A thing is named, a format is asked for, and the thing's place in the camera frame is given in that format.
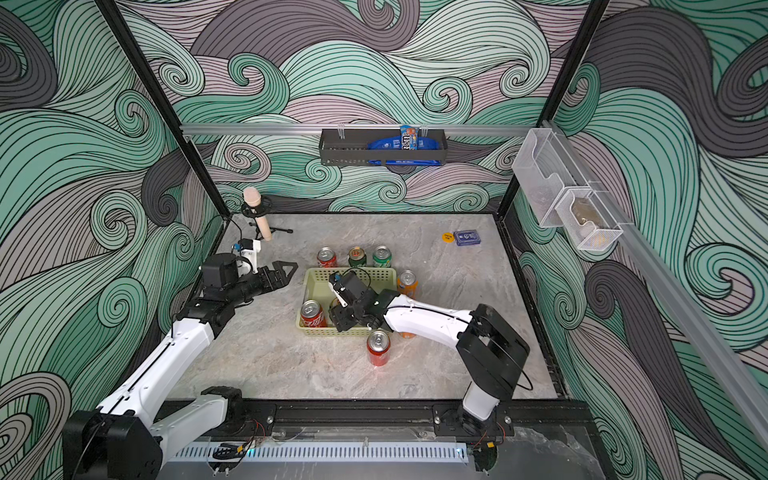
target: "white vent strip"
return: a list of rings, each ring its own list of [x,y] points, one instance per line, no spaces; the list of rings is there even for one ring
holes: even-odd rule
[[[169,462],[218,462],[219,443],[192,442]],[[452,442],[267,442],[243,462],[442,462],[466,463],[467,445]]]

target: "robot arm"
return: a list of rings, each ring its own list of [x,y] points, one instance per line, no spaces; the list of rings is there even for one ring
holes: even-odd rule
[[[330,310],[339,331],[355,325],[424,336],[458,350],[472,376],[456,421],[470,435],[488,427],[493,409],[511,398],[528,358],[528,344],[488,305],[472,311],[416,302],[393,290],[377,293],[353,270],[331,277],[339,305]]]
[[[234,253],[218,253],[201,266],[203,290],[178,313],[168,334],[136,371],[99,406],[77,411],[62,436],[64,478],[154,478],[191,439],[219,426],[240,391],[212,387],[173,415],[154,423],[176,382],[234,316],[255,296],[286,286],[298,265],[256,268],[258,240],[240,240]],[[284,266],[292,270],[285,273]]]

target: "marble table surface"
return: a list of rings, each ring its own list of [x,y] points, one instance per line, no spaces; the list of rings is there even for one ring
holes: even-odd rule
[[[245,235],[253,228],[236,222]],[[289,286],[254,298],[237,310],[221,335],[201,354],[169,398],[189,398],[209,386],[233,386],[243,396],[264,399],[440,399],[461,398],[470,376],[455,349],[416,337],[391,335],[389,362],[369,363],[365,337],[311,337],[295,326],[304,294],[306,268],[315,267],[317,250],[328,246],[346,265],[346,252],[362,246],[370,256],[387,245],[392,267],[413,270],[419,279],[416,299],[437,306],[474,309],[493,306],[531,347],[525,372],[533,390],[515,390],[518,399],[556,398],[547,367],[523,305],[491,215],[481,214],[275,214],[276,232],[263,242],[258,264],[294,261],[299,269]],[[477,230],[480,245],[458,247],[444,232]],[[220,251],[239,238],[234,225]],[[524,379],[521,384],[527,385]]]

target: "green soda can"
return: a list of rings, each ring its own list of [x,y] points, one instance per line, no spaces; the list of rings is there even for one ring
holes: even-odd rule
[[[376,268],[390,268],[392,265],[392,252],[384,245],[379,245],[373,251],[373,266]]]
[[[349,251],[349,266],[365,266],[367,263],[366,251],[362,247],[352,247]]]

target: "plastic basket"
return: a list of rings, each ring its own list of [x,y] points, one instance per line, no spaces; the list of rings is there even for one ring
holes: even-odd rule
[[[572,188],[566,190],[555,209],[563,220],[563,227],[571,236],[571,241],[577,250],[603,252],[621,236],[621,230],[608,226],[603,216],[594,208],[592,195],[591,188]],[[585,199],[588,202],[588,205],[591,206],[591,209],[596,214],[595,220],[597,222],[588,220],[581,223],[576,218],[573,208],[577,198]]]
[[[393,268],[372,268],[369,266],[362,267],[371,276],[371,286],[377,292],[381,292],[384,289],[397,290],[397,272]],[[328,284],[328,279],[333,273],[344,273],[349,270],[349,267],[337,267],[337,268],[308,268],[306,269],[306,275],[304,275],[304,299],[302,304],[307,300],[315,300],[323,308],[323,315],[326,316],[328,326],[304,326],[301,318],[301,305],[296,309],[296,327],[303,331],[306,335],[311,336],[338,336],[338,335],[354,335],[364,336],[370,333],[370,330],[366,326],[354,326],[351,329],[340,332],[333,326],[330,318],[328,318],[328,312],[330,310],[330,304],[336,295],[331,291],[331,287]],[[353,270],[355,275],[362,280],[364,284],[368,284],[368,276],[358,268]]]
[[[563,225],[554,207],[564,191],[577,186],[554,148],[554,140],[552,129],[532,128],[512,163],[520,188],[542,228]]]

